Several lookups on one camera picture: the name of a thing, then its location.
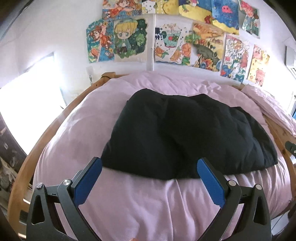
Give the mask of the yellow moon drawing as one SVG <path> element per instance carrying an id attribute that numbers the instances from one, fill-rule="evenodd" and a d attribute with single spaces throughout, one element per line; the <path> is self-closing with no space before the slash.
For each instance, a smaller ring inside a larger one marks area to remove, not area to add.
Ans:
<path id="1" fill-rule="evenodd" d="M 142 1 L 142 14 L 178 15 L 179 1 L 177 0 Z"/>

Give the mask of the pink pig drawing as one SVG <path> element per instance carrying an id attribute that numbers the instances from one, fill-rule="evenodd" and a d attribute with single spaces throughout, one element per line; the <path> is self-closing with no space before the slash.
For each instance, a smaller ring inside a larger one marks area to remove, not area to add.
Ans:
<path id="1" fill-rule="evenodd" d="M 254 45 L 252 60 L 247 80 L 262 86 L 266 77 L 266 70 L 269 63 L 269 54 L 262 50 L 259 46 Z"/>

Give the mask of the orange girl top drawing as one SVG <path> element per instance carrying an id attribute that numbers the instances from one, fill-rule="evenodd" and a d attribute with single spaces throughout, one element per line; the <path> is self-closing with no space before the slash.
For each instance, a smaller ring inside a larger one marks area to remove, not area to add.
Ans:
<path id="1" fill-rule="evenodd" d="M 102 4 L 104 20 L 119 20 L 142 14 L 142 1 L 138 0 L 106 0 Z"/>

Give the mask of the dinosaur flowers drawing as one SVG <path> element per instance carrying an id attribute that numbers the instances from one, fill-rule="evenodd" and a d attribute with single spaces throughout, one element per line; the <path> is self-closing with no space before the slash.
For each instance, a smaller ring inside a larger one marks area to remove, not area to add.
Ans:
<path id="1" fill-rule="evenodd" d="M 225 33 L 213 26 L 193 23 L 193 47 L 197 59 L 195 68 L 202 68 L 214 72 L 220 71 L 224 53 Z"/>

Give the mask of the pink duvet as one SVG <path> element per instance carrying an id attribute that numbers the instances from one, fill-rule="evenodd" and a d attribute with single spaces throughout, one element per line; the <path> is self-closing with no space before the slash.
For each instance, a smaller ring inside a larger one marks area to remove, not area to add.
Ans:
<path id="1" fill-rule="evenodd" d="M 60 184 L 99 157 L 126 101 L 143 88 L 166 95 L 204 93 L 242 107 L 268 127 L 253 100 L 229 85 L 173 72 L 134 73 L 109 80 L 69 114 L 41 153 L 34 184 Z M 199 179 L 160 181 L 105 168 L 80 210 L 102 240 L 197 240 L 219 207 Z"/>

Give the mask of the wooden bed frame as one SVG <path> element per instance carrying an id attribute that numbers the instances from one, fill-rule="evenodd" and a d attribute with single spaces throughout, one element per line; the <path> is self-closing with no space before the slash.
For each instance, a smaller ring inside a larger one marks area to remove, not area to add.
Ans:
<path id="1" fill-rule="evenodd" d="M 67 116 L 78 106 L 85 97 L 91 93 L 93 90 L 100 88 L 106 84 L 111 79 L 118 78 L 131 78 L 131 75 L 117 75 L 114 72 L 107 72 L 102 74 L 100 80 L 95 82 L 91 87 L 88 87 L 84 92 L 82 92 L 78 97 L 76 97 L 65 110 L 49 125 L 45 130 L 43 135 L 39 138 L 33 149 L 30 151 L 29 155 L 26 157 L 24 163 L 22 164 L 20 171 L 16 177 L 15 183 L 13 185 L 9 204 L 7 219 L 12 229 L 17 235 L 21 236 L 26 233 L 26 225 L 21 223 L 21 212 L 29 212 L 30 202 L 25 199 L 27 194 L 27 189 L 29 188 L 29 182 L 34 176 L 34 172 L 41 156 L 43 149 L 46 147 L 48 142 L 54 137 L 58 128 L 66 120 Z M 261 104 L 250 97 L 251 100 L 260 109 L 262 117 L 265 119 L 268 129 L 272 134 L 276 146 L 279 148 L 281 155 L 283 156 L 285 163 L 287 165 L 288 173 L 290 176 L 290 189 L 292 192 L 292 200 L 286 207 L 286 210 L 292 208 L 295 203 L 295 165 L 292 163 L 291 153 L 285 149 L 285 142 L 290 141 L 295 143 L 295 134 L 293 134 L 290 129 L 283 125 L 281 120 L 278 120 L 276 116 L 268 113 Z"/>

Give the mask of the black puffer jacket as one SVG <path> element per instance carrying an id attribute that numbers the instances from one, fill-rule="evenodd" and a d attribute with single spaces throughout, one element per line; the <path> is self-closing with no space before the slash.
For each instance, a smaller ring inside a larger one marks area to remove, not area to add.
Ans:
<path id="1" fill-rule="evenodd" d="M 242 108 L 149 89 L 126 102 L 101 155 L 106 168 L 159 180 L 198 178 L 201 158 L 224 175 L 278 162 L 271 138 Z"/>

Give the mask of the yellow beach drawing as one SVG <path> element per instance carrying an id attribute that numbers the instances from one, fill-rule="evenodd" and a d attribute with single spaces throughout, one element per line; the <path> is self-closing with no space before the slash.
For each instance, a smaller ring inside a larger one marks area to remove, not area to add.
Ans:
<path id="1" fill-rule="evenodd" d="M 211 0 L 179 0 L 179 13 L 185 18 L 211 24 L 211 3 Z"/>

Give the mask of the fish and cup drawing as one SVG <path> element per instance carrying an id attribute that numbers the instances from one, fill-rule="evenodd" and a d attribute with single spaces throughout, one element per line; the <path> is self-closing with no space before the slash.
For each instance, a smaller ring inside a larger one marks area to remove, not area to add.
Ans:
<path id="1" fill-rule="evenodd" d="M 157 24 L 154 60 L 156 62 L 191 65 L 191 24 L 186 22 Z"/>

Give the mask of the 2024 dragon drawing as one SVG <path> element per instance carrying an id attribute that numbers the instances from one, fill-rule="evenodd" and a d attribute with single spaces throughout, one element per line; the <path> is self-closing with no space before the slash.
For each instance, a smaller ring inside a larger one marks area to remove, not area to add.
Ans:
<path id="1" fill-rule="evenodd" d="M 227 34 L 225 40 L 220 75 L 242 83 L 247 71 L 250 44 L 231 34 Z"/>

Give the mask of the red-haired figure drawing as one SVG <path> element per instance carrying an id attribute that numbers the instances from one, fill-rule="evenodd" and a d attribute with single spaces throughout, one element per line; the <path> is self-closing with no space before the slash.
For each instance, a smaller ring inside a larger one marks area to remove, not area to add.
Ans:
<path id="1" fill-rule="evenodd" d="M 245 15 L 242 29 L 257 38 L 260 38 L 259 10 L 246 1 L 238 1 L 240 11 Z"/>

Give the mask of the white air conditioner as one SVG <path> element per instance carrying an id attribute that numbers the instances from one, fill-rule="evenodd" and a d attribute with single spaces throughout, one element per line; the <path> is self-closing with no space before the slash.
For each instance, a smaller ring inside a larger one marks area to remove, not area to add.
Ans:
<path id="1" fill-rule="evenodd" d="M 296 52 L 293 48 L 286 46 L 285 65 L 290 73 L 296 78 Z"/>

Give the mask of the blue jellyfish drawing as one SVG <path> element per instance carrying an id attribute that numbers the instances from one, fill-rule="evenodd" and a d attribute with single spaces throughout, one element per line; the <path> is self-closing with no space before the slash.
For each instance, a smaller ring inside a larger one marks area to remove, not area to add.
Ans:
<path id="1" fill-rule="evenodd" d="M 212 0 L 212 24 L 224 32 L 239 35 L 238 1 Z"/>

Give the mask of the blond boy drawing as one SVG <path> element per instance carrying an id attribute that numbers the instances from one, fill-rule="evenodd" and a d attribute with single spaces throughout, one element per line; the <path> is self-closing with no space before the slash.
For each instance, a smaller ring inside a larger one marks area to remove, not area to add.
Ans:
<path id="1" fill-rule="evenodd" d="M 114 59 L 116 62 L 147 60 L 147 28 L 145 18 L 126 18 L 114 22 Z"/>

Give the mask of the pink pillow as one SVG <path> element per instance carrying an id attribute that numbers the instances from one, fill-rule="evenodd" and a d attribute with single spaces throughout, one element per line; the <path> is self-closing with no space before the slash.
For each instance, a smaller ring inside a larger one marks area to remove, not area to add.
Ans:
<path id="1" fill-rule="evenodd" d="M 295 137 L 295 119 L 283 110 L 280 103 L 272 95 L 252 85 L 245 85 L 242 92 L 259 106 L 262 113 Z"/>

